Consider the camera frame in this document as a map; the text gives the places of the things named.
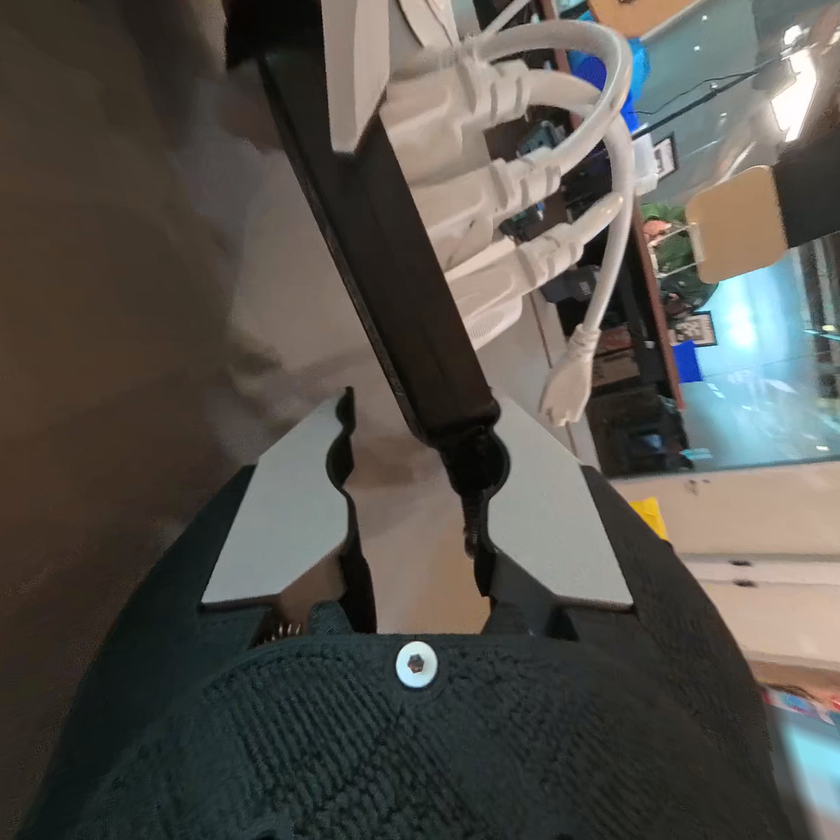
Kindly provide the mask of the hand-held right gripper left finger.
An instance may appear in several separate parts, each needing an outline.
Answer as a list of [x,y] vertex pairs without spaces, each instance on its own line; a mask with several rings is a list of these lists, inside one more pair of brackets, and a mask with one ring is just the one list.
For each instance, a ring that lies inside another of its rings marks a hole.
[[257,461],[209,576],[201,607],[264,606],[305,628],[318,602],[338,602],[356,633],[374,634],[372,574],[354,501],[355,393],[314,408]]

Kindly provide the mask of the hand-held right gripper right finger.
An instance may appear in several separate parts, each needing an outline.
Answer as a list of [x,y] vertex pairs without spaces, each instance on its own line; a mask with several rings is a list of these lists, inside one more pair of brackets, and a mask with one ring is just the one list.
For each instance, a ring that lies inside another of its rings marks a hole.
[[535,637],[578,640],[574,619],[634,606],[583,465],[540,421],[495,392],[492,480],[471,499],[471,559],[491,607]]

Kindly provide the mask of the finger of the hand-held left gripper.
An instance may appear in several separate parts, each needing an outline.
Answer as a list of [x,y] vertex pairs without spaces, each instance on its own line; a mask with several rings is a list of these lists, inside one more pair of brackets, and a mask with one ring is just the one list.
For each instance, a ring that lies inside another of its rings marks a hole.
[[391,75],[390,4],[322,1],[332,149],[352,155],[377,116]]

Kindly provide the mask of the black power strip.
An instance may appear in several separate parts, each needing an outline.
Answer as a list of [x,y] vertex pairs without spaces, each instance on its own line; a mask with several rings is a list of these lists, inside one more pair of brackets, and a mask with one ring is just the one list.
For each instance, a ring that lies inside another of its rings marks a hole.
[[223,2],[228,69],[259,73],[311,212],[411,432],[437,450],[461,499],[471,558],[471,499],[495,471],[500,409],[448,290],[385,126],[355,154],[333,151],[319,1]]

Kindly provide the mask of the yellow box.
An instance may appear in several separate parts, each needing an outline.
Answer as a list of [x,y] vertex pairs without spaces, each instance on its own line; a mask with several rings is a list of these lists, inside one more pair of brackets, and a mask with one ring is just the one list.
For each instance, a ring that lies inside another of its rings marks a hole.
[[669,541],[669,535],[665,524],[665,519],[658,499],[656,497],[646,497],[640,500],[632,500],[629,502],[636,514],[650,527],[650,529],[657,534],[657,536]]

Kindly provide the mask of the dark equipment case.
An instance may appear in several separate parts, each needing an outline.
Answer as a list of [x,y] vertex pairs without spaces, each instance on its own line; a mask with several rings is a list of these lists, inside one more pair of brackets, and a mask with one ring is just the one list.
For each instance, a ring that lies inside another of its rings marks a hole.
[[689,441],[676,403],[654,385],[593,396],[586,419],[603,475],[609,479],[686,473]]

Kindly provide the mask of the white cabinet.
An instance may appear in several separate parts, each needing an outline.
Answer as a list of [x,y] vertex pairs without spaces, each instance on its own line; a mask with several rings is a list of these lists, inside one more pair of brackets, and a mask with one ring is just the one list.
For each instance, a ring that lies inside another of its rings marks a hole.
[[839,464],[615,479],[667,535],[749,658],[838,669]]

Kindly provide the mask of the blue container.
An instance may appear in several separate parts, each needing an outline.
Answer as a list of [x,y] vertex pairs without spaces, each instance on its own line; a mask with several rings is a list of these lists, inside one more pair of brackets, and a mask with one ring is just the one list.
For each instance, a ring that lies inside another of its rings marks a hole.
[[[636,105],[650,73],[650,58],[640,38],[630,38],[628,44],[633,57],[632,78],[621,114],[630,133],[633,134],[639,130],[640,122]],[[604,88],[606,68],[602,60],[578,50],[568,50],[567,58],[573,76],[589,82],[598,90]]]

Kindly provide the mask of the wooden counter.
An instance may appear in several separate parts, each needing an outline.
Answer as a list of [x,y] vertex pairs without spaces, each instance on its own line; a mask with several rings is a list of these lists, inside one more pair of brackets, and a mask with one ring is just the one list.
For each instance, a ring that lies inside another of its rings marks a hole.
[[642,323],[640,368],[645,382],[656,384],[662,396],[672,400],[678,410],[685,408],[679,372],[669,341],[669,327],[660,300],[658,278],[644,233],[641,200],[658,184],[658,165],[654,143],[648,134],[637,132],[633,139],[633,215],[626,259],[632,278],[633,296]]

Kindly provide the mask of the wooden board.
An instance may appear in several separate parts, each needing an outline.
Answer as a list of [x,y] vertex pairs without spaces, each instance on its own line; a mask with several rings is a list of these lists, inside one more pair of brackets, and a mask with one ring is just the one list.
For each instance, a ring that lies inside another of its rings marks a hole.
[[645,39],[656,35],[688,14],[703,1],[587,1],[599,23],[625,38]]

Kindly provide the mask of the black monitor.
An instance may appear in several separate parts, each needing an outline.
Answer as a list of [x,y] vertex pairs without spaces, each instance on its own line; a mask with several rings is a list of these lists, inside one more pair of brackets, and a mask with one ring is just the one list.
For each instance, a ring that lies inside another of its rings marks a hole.
[[773,166],[787,244],[796,248],[839,231],[839,132],[784,151]]

